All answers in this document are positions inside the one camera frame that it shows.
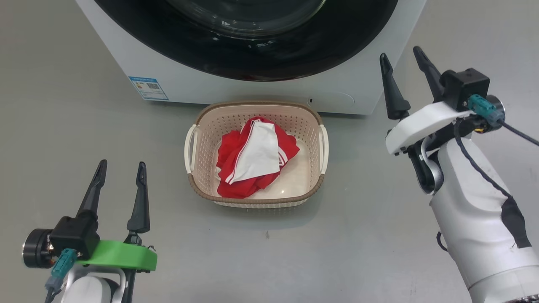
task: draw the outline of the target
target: basket bottom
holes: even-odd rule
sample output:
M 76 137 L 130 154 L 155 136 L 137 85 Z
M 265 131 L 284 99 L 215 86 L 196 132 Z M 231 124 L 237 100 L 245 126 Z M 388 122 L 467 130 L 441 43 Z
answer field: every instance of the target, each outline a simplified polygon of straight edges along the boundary
M 310 186 L 310 161 L 309 149 L 300 140 L 296 140 L 300 151 L 298 154 L 286 163 L 281 170 L 281 174 L 265 189 L 255 192 L 249 199 L 281 199 L 304 195 L 309 192 Z M 217 156 L 221 142 L 219 142 L 213 151 L 213 167 L 217 167 Z M 214 175 L 211 182 L 211 193 L 220 197 L 217 193 L 219 179 Z

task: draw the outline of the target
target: green plastic part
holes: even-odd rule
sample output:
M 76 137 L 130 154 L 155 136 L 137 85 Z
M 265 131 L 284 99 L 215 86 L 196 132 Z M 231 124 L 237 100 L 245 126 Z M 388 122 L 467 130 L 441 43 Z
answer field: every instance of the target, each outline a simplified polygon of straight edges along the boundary
M 77 263 L 154 271 L 157 266 L 157 254 L 144 246 L 101 240 L 90 260 L 78 260 Z

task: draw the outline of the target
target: floor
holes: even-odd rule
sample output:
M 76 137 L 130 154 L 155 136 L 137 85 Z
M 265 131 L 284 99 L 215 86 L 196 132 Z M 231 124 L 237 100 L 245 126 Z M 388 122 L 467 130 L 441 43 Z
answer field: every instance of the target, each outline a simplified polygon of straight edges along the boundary
M 429 0 L 395 76 L 416 111 L 431 102 L 412 47 L 440 70 L 474 67 L 507 121 L 539 137 L 539 2 Z M 395 122 L 323 117 L 331 142 L 321 190 L 294 209 L 246 211 L 199 198 L 183 167 L 199 106 L 141 100 L 75 1 L 0 4 L 0 293 L 40 302 L 47 270 L 25 268 L 34 228 L 73 216 L 99 160 L 108 160 L 99 234 L 123 240 L 137 164 L 148 167 L 158 268 L 136 278 L 134 302 L 470 302 L 412 166 L 387 155 Z M 499 130 L 474 140 L 498 170 L 539 243 L 539 149 Z

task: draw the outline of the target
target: white basket handle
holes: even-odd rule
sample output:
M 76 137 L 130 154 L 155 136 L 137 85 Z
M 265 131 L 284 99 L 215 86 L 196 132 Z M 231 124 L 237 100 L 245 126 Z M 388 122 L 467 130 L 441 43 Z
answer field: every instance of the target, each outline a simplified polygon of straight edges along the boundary
M 191 157 L 189 158 L 189 149 L 191 148 L 191 139 L 193 139 L 193 151 L 191 152 Z M 195 155 L 197 151 L 197 125 L 193 124 L 191 128 L 189 128 L 189 131 L 187 132 L 187 136 L 185 137 L 185 145 L 183 146 L 183 160 L 185 161 L 185 170 L 188 174 L 190 174 L 194 168 L 195 168 Z
M 325 174 L 329 160 L 329 138 L 328 132 L 323 124 L 320 124 L 320 174 Z

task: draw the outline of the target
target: black washing machine door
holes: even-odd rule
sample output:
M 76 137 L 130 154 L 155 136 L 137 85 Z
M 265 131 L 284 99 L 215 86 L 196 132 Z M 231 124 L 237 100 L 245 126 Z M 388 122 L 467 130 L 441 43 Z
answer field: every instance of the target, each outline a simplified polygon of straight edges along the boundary
M 140 42 L 221 77 L 280 81 L 335 67 L 382 30 L 398 0 L 95 0 Z

